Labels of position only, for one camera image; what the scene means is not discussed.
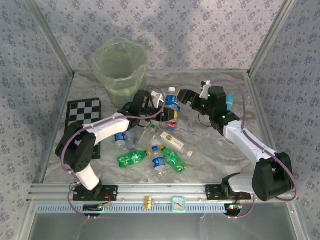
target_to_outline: teal clock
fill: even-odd
[[[172,212],[174,213],[185,213],[186,199],[183,196],[173,196],[172,197]]]

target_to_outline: green bottle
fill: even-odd
[[[181,160],[175,151],[166,148],[165,145],[160,146],[160,150],[163,152],[164,160],[178,173],[180,174],[187,168],[187,164]]]
[[[150,156],[150,155],[151,155],[150,150],[146,150],[146,151],[138,150],[138,151],[130,152],[126,155],[118,156],[117,159],[118,159],[120,168],[125,168],[127,166],[140,163],[146,156]]]

